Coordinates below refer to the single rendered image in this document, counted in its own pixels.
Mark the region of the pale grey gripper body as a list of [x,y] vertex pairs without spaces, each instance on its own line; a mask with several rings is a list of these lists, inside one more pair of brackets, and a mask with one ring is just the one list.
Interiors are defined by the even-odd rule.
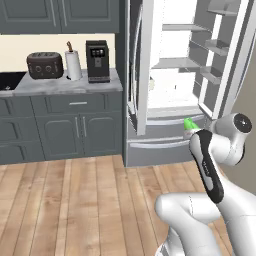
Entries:
[[184,119],[184,134],[183,137],[185,139],[190,139],[193,134],[200,131],[201,128],[191,119],[185,118]]

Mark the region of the steel fridge freezer drawer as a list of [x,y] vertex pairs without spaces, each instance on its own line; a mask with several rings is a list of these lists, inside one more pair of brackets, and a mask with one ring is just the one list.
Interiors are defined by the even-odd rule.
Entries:
[[155,166],[192,160],[189,141],[183,137],[185,116],[150,118],[138,136],[127,119],[126,166]]

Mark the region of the steel fridge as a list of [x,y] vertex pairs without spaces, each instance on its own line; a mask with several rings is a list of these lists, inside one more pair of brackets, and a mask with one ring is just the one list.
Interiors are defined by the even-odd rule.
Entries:
[[[155,87],[149,91],[147,120],[150,118],[185,116],[201,127],[212,121],[199,108],[193,93],[195,73],[189,68],[189,42],[195,26],[198,0],[154,0],[149,80]],[[123,86],[124,142],[126,166],[127,119],[129,116],[129,23],[130,0],[120,0],[120,28],[116,37],[116,68]]]

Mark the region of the steel fridge door narrow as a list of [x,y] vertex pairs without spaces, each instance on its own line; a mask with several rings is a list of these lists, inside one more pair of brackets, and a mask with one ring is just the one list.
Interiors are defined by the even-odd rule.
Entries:
[[130,0],[129,116],[137,135],[144,135],[150,70],[154,0]]

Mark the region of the steel fridge door with shelves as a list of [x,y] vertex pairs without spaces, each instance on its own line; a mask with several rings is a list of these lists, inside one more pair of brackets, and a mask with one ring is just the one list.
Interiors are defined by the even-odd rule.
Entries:
[[211,120],[231,112],[256,39],[256,0],[198,0],[189,42],[193,93]]

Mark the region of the grey base cupboard door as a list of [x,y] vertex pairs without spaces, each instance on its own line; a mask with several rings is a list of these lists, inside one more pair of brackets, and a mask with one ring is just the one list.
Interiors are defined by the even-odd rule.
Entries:
[[[84,137],[82,117],[86,119]],[[105,156],[122,152],[122,115],[120,111],[81,114],[85,155]]]
[[81,138],[77,137],[77,115],[37,117],[40,138],[47,160],[78,158],[83,155]]

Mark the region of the grey drawer front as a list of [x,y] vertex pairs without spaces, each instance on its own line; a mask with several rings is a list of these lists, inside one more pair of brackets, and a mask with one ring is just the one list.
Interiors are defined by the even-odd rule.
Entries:
[[[92,93],[70,95],[40,95],[31,97],[36,116],[65,113],[96,113],[122,109],[122,93]],[[70,102],[88,102],[87,105],[70,106]]]

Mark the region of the black coffee machine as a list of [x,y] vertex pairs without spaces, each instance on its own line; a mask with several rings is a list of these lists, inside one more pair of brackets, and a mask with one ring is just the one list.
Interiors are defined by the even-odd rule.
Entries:
[[110,82],[109,49],[105,40],[86,41],[86,60],[90,83]]

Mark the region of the white paper towel roll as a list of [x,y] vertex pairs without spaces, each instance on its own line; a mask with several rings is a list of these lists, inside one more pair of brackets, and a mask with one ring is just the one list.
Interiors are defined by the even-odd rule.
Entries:
[[70,41],[67,42],[68,50],[65,52],[68,77],[71,81],[77,81],[82,78],[82,70],[79,60],[79,54],[72,48]]

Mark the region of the dark brown toaster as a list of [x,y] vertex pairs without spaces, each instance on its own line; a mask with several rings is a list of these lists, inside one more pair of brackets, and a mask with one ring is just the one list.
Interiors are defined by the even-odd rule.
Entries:
[[62,57],[57,52],[34,52],[26,59],[29,75],[37,79],[58,79],[64,74]]

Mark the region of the grey panelled base cabinet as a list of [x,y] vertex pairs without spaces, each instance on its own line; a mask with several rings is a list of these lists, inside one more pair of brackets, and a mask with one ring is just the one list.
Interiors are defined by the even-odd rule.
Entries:
[[0,97],[0,165],[43,160],[30,98]]

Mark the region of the black sink basin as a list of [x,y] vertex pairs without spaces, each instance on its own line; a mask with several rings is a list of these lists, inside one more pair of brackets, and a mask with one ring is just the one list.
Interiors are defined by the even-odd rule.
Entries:
[[24,71],[0,72],[0,91],[13,91],[24,75]]

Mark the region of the grey wall cupboard door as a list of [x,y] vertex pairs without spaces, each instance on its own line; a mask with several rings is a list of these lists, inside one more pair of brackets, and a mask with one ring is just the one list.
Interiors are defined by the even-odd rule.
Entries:
[[53,0],[56,27],[50,0],[0,0],[0,34],[58,34],[61,32],[58,1]]
[[58,0],[58,4],[63,33],[119,32],[119,0],[65,0],[67,27],[62,0]]

